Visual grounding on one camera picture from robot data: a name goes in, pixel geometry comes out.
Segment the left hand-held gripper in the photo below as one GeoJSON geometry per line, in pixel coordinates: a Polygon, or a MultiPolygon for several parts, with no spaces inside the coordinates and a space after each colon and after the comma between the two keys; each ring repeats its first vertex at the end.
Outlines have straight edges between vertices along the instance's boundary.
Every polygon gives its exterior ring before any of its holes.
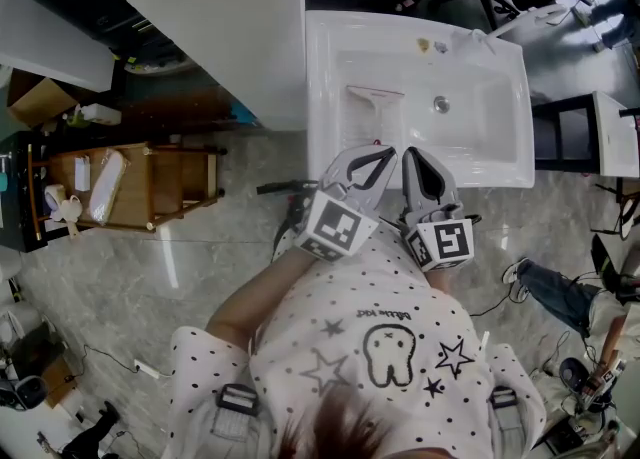
{"type": "Polygon", "coordinates": [[[294,246],[330,263],[354,256],[379,225],[376,207],[397,160],[388,145],[343,150],[321,176],[294,246]]]}

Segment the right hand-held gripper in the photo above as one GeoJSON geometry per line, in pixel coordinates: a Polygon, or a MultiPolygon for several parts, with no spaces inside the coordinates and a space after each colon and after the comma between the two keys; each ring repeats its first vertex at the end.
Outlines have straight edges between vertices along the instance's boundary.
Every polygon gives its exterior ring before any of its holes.
{"type": "Polygon", "coordinates": [[[473,220],[464,215],[448,168],[425,150],[409,147],[402,158],[402,182],[402,237],[419,269],[427,273],[473,260],[473,220]]]}

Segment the red and white squeegee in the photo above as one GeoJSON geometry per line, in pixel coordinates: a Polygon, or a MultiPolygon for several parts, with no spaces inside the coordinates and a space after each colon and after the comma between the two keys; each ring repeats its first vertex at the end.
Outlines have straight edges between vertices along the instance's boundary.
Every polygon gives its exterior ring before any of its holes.
{"type": "Polygon", "coordinates": [[[357,85],[347,85],[346,89],[354,97],[366,101],[372,108],[372,111],[360,111],[358,117],[353,120],[359,136],[368,143],[382,144],[385,130],[384,111],[400,102],[405,94],[399,91],[357,85]]]}

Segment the white sink basin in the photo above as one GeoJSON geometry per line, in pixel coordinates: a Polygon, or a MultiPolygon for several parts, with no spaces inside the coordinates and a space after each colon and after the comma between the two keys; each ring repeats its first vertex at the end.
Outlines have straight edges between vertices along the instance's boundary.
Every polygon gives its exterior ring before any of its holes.
{"type": "Polygon", "coordinates": [[[468,29],[405,16],[346,11],[306,15],[308,170],[318,178],[343,150],[369,145],[353,120],[370,105],[347,85],[399,91],[384,111],[383,145],[435,156],[461,188],[529,188],[533,123],[522,49],[451,53],[468,29]]]}

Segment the person's right forearm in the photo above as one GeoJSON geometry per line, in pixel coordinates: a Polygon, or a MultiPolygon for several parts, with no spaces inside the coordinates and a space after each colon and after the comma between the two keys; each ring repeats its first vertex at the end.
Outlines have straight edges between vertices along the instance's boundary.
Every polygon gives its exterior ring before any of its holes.
{"type": "Polygon", "coordinates": [[[431,270],[425,273],[425,277],[431,288],[443,293],[450,292],[451,273],[448,270],[431,270]]]}

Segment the person's left forearm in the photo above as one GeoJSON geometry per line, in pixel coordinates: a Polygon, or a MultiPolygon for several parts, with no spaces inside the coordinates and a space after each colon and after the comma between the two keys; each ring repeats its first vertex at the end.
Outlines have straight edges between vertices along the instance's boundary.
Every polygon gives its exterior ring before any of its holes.
{"type": "Polygon", "coordinates": [[[315,262],[307,252],[289,249],[236,290],[211,316],[205,331],[247,350],[256,331],[315,262]]]}

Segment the person's spotted white shirt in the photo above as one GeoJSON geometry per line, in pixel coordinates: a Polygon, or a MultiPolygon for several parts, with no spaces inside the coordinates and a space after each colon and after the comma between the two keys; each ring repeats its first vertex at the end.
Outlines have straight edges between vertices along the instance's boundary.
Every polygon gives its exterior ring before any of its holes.
{"type": "Polygon", "coordinates": [[[546,421],[512,348],[389,228],[316,259],[247,350],[185,326],[171,354],[161,459],[525,459],[546,421]]]}

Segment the black basin stand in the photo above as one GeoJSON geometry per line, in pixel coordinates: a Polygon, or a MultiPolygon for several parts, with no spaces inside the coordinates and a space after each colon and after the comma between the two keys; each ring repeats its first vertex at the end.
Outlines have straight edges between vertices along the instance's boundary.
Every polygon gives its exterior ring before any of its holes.
{"type": "Polygon", "coordinates": [[[532,116],[537,171],[600,173],[593,94],[533,105],[532,116]]]}

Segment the white curved faucet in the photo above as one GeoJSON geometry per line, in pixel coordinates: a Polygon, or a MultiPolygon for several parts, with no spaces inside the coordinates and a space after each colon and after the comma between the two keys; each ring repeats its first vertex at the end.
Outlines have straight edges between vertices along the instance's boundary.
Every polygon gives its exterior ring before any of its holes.
{"type": "Polygon", "coordinates": [[[494,43],[507,32],[519,27],[527,29],[540,27],[553,19],[559,18],[566,11],[567,8],[562,4],[530,8],[491,33],[485,33],[480,29],[454,33],[451,37],[451,53],[458,56],[469,56],[481,52],[489,52],[496,55],[494,43]]]}

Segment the wooden trolley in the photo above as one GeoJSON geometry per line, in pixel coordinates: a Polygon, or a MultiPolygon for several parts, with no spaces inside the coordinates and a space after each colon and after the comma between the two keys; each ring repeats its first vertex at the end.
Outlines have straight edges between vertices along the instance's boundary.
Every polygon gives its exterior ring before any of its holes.
{"type": "Polygon", "coordinates": [[[225,195],[219,186],[218,161],[227,154],[224,147],[189,148],[148,142],[91,148],[43,159],[42,177],[45,187],[62,184],[66,199],[72,195],[80,199],[83,212],[76,223],[78,230],[106,228],[153,233],[172,220],[213,205],[225,195]],[[127,166],[107,224],[99,225],[89,215],[89,200],[108,149],[119,151],[127,166]],[[89,192],[74,188],[74,158],[83,155],[91,159],[89,192]]]}

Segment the white oblong packet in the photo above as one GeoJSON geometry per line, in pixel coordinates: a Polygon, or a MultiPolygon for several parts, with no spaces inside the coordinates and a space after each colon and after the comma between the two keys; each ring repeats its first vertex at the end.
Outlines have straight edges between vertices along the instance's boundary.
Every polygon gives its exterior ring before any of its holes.
{"type": "Polygon", "coordinates": [[[107,150],[89,200],[89,215],[99,225],[107,224],[126,166],[127,160],[119,151],[107,150]]]}

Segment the white soap bottle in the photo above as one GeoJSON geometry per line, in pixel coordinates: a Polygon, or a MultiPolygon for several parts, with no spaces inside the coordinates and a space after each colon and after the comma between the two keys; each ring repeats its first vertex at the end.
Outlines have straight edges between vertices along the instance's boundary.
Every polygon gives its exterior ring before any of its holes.
{"type": "Polygon", "coordinates": [[[120,110],[98,103],[81,106],[80,112],[85,121],[105,126],[117,126],[122,120],[122,113],[120,110]]]}

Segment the small white box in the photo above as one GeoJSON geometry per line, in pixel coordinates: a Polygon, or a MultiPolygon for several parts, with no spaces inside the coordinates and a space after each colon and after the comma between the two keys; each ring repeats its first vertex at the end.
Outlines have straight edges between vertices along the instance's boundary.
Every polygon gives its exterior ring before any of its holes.
{"type": "Polygon", "coordinates": [[[91,190],[91,159],[88,155],[74,158],[74,188],[78,192],[91,190]]]}

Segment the small white extension socket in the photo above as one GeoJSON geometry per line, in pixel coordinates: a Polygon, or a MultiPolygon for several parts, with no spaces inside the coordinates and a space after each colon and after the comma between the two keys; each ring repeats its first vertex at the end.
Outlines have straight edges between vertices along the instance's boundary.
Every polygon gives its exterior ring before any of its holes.
{"type": "Polygon", "coordinates": [[[141,361],[139,359],[134,360],[134,368],[137,372],[142,372],[156,380],[159,379],[168,379],[171,377],[170,374],[166,374],[151,366],[150,364],[141,361]]]}

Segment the white ceramic teapot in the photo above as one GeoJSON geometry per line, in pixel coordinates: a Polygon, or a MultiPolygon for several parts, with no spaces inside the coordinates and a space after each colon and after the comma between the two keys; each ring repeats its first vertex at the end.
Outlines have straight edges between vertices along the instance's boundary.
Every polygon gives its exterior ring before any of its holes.
{"type": "Polygon", "coordinates": [[[51,212],[51,219],[56,222],[77,223],[83,212],[83,206],[76,195],[63,200],[58,204],[56,210],[51,212]]]}

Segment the white tape roll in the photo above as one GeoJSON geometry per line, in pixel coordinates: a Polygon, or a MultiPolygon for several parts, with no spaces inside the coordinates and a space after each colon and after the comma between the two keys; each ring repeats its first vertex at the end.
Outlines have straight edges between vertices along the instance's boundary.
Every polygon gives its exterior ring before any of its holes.
{"type": "Polygon", "coordinates": [[[66,199],[66,190],[62,184],[47,185],[44,189],[44,198],[47,206],[54,216],[61,207],[62,202],[66,199]]]}

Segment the large black cabinet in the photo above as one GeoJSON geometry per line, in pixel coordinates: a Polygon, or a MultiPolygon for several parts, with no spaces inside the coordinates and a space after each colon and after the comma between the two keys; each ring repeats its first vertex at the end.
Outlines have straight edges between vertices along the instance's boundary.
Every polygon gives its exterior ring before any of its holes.
{"type": "Polygon", "coordinates": [[[196,66],[126,0],[34,0],[109,48],[129,73],[164,76],[196,66]]]}

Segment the cardboard box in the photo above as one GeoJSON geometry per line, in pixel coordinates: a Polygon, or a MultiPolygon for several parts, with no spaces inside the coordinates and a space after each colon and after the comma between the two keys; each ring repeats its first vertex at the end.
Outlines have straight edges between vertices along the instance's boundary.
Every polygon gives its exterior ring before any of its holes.
{"type": "Polygon", "coordinates": [[[54,80],[18,69],[12,71],[7,109],[22,125],[32,129],[76,105],[77,101],[54,80]]]}
{"type": "Polygon", "coordinates": [[[45,403],[54,408],[61,403],[77,386],[68,363],[63,356],[57,357],[42,373],[41,377],[48,387],[45,403]]]}

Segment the white desk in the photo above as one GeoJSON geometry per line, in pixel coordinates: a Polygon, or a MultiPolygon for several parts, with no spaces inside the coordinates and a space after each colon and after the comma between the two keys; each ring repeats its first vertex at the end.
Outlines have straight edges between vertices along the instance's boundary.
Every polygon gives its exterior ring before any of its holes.
{"type": "Polygon", "coordinates": [[[98,93],[114,72],[108,47],[34,0],[0,0],[0,64],[98,93]]]}

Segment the black side table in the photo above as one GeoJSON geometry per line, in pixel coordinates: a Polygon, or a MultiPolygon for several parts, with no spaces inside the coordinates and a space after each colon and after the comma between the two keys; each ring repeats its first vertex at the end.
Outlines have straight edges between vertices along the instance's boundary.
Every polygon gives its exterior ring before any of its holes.
{"type": "Polygon", "coordinates": [[[20,131],[0,141],[0,172],[8,189],[0,193],[0,245],[29,253],[47,245],[42,174],[43,141],[20,131]]]}

